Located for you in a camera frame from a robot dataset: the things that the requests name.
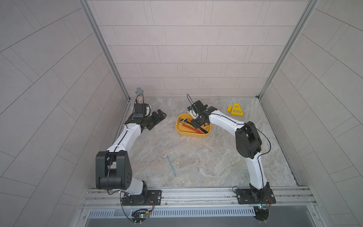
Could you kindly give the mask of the red hex key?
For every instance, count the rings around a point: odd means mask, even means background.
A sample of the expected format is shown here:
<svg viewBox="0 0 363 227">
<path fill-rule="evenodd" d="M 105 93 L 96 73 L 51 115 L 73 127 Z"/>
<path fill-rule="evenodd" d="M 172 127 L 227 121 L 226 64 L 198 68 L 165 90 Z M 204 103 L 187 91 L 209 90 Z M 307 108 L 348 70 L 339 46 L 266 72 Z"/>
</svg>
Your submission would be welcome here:
<svg viewBox="0 0 363 227">
<path fill-rule="evenodd" d="M 183 127 L 188 128 L 188 129 L 190 129 L 190 130 L 192 130 L 192 131 L 194 131 L 194 132 L 196 132 L 196 133 L 204 134 L 204 132 L 202 132 L 201 130 L 197 130 L 197 129 L 192 128 L 192 127 L 190 127 L 190 126 L 188 126 L 188 125 L 186 125 L 186 124 L 182 124 L 182 126 L 183 126 Z"/>
</svg>

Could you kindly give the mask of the blue hex key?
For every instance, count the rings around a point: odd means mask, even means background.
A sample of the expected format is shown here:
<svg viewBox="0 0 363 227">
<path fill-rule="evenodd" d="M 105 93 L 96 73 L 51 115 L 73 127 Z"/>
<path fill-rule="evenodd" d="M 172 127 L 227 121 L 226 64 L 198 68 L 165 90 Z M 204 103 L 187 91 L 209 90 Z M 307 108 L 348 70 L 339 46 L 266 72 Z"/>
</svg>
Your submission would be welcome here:
<svg viewBox="0 0 363 227">
<path fill-rule="evenodd" d="M 176 176 L 175 169 L 174 169 L 174 167 L 173 167 L 173 165 L 172 165 L 172 163 L 171 163 L 171 160 L 170 160 L 170 158 L 168 157 L 168 155 L 163 155 L 163 157 L 164 157 L 164 158 L 167 158 L 167 160 L 168 160 L 168 162 L 169 162 L 169 165 L 170 165 L 170 167 L 171 167 L 171 169 L 172 169 L 172 171 L 173 171 L 173 174 Z"/>
</svg>

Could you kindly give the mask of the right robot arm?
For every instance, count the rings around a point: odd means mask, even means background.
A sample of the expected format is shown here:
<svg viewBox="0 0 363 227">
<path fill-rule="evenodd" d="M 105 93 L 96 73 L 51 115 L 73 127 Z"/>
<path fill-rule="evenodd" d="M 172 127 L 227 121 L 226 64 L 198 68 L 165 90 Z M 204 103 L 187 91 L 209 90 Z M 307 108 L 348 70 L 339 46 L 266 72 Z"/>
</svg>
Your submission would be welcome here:
<svg viewBox="0 0 363 227">
<path fill-rule="evenodd" d="M 265 177 L 260 156 L 262 140 L 254 123 L 237 121 L 223 114 L 215 107 L 203 105 L 200 101 L 187 108 L 192 115 L 192 126 L 200 128 L 206 124 L 217 125 L 235 137 L 236 150 L 245 158 L 250 175 L 251 199 L 253 202 L 264 203 L 270 190 Z"/>
</svg>

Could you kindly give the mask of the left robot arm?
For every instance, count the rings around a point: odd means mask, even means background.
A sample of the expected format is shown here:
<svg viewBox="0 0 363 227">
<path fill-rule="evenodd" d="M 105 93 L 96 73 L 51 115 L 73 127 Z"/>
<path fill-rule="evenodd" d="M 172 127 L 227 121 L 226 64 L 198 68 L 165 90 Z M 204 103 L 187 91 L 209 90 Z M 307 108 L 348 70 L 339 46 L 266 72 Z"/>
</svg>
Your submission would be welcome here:
<svg viewBox="0 0 363 227">
<path fill-rule="evenodd" d="M 144 115 L 133 113 L 125 122 L 115 143 L 106 151 L 100 151 L 95 158 L 96 189 L 106 190 L 109 195 L 114 190 L 124 192 L 133 200 L 147 200 L 147 185 L 133 177 L 128 151 L 144 129 L 152 130 L 166 118 L 160 109 Z"/>
</svg>

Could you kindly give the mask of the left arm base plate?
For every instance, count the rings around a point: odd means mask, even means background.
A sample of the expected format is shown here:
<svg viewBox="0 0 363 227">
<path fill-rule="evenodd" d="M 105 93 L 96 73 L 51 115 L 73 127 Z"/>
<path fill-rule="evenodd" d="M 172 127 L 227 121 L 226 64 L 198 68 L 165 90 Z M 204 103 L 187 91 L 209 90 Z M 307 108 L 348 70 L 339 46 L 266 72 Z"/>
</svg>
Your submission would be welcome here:
<svg viewBox="0 0 363 227">
<path fill-rule="evenodd" d="M 121 197 L 124 206 L 151 206 L 160 205 L 162 190 L 148 190 L 140 195 L 125 195 Z"/>
</svg>

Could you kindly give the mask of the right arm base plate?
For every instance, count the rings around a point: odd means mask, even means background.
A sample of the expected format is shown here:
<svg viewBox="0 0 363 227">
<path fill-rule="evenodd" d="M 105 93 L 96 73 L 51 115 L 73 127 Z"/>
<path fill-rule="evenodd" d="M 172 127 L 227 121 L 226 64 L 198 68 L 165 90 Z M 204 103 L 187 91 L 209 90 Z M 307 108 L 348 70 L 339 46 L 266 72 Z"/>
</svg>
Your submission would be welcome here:
<svg viewBox="0 0 363 227">
<path fill-rule="evenodd" d="M 268 186 L 261 190 L 254 187 L 247 189 L 236 188 L 233 189 L 233 192 L 236 194 L 239 204 L 252 204 L 254 206 L 276 204 L 273 191 Z"/>
</svg>

